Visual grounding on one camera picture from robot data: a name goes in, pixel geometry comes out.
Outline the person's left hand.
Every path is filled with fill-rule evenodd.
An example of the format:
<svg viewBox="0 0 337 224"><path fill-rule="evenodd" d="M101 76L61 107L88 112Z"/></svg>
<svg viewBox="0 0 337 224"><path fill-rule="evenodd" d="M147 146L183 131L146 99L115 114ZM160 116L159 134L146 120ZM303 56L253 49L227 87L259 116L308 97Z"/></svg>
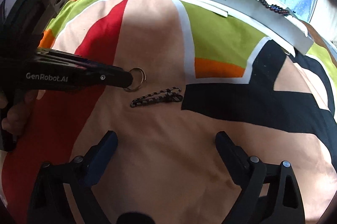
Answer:
<svg viewBox="0 0 337 224"><path fill-rule="evenodd" d="M13 99L1 93L1 112L10 105L5 116L1 118L1 128L14 138L22 135L36 100L40 100L45 92L46 90L19 91Z"/></svg>

